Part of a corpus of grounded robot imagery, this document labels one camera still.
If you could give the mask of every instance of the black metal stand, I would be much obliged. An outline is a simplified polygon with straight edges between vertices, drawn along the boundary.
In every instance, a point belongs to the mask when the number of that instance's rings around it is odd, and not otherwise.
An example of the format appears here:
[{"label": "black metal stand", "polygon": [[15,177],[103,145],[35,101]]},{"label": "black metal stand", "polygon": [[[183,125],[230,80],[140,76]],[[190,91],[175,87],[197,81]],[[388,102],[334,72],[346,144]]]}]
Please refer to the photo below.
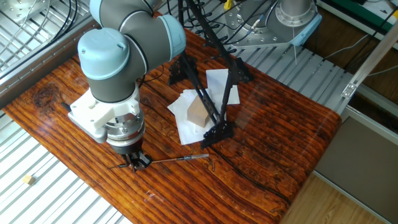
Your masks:
[{"label": "black metal stand", "polygon": [[206,20],[205,15],[201,13],[200,6],[196,4],[193,0],[185,0],[187,6],[183,7],[184,0],[178,0],[178,19],[180,23],[184,26],[183,13],[185,10],[190,9],[195,16],[195,19],[199,22],[199,25],[203,28],[203,33],[205,34],[207,45],[210,45],[217,49],[219,52],[218,57],[222,57],[225,61],[229,71],[228,78],[224,90],[223,103],[221,105],[220,112],[214,106],[209,95],[207,94],[205,88],[201,84],[198,78],[198,70],[196,67],[196,59],[188,56],[185,51],[182,52],[179,58],[170,68],[170,78],[169,85],[189,78],[196,89],[199,98],[201,99],[203,105],[205,106],[211,121],[215,124],[205,135],[204,140],[201,142],[201,147],[205,148],[218,141],[225,138],[230,138],[233,136],[233,125],[232,122],[227,122],[225,120],[226,105],[229,99],[229,93],[233,85],[237,85],[238,82],[247,83],[254,79],[253,75],[250,74],[248,68],[245,66],[241,58],[233,60],[229,55],[223,43],[214,33],[212,26],[209,25]]}]

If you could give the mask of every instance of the wooden block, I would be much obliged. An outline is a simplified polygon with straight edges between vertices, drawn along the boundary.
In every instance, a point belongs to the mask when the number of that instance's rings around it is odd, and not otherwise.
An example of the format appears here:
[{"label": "wooden block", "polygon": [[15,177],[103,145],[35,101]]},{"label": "wooden block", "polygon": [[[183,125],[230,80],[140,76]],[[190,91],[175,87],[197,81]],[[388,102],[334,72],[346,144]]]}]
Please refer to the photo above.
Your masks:
[{"label": "wooden block", "polygon": [[29,175],[25,175],[24,178],[22,178],[22,181],[26,184],[32,185],[35,182],[35,178]]},{"label": "wooden block", "polygon": [[187,115],[187,119],[189,121],[203,128],[206,126],[206,123],[210,118],[199,96],[197,96],[189,106]]}]

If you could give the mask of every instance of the wooden floor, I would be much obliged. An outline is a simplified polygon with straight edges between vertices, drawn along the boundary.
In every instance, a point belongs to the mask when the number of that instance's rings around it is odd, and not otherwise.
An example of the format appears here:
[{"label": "wooden floor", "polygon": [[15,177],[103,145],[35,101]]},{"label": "wooden floor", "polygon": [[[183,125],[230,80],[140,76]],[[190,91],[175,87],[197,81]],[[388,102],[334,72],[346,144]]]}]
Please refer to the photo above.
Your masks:
[{"label": "wooden floor", "polygon": [[365,209],[311,175],[281,224],[382,224]]}]

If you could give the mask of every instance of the white machine part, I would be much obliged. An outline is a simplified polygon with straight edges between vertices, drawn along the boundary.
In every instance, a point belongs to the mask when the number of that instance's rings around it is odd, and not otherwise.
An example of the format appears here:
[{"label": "white machine part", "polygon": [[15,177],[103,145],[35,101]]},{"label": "white machine part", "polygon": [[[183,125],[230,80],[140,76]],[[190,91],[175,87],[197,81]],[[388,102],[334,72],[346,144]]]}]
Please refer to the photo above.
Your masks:
[{"label": "white machine part", "polygon": [[104,143],[108,134],[105,124],[117,123],[116,117],[125,114],[137,116],[139,108],[139,91],[136,83],[134,93],[126,100],[117,103],[103,103],[94,98],[90,89],[70,105],[69,118],[90,135],[96,142]]}]

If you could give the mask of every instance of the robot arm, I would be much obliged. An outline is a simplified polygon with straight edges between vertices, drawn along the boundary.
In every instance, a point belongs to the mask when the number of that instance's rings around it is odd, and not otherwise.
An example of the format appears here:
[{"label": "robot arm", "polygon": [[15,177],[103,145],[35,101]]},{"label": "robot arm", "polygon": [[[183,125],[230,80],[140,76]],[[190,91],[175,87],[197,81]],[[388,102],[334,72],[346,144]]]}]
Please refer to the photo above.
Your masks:
[{"label": "robot arm", "polygon": [[172,16],[153,18],[160,0],[91,0],[102,29],[78,43],[90,89],[71,104],[69,118],[94,140],[107,141],[133,170],[152,159],[141,145],[145,131],[136,80],[185,49],[183,27]]}]

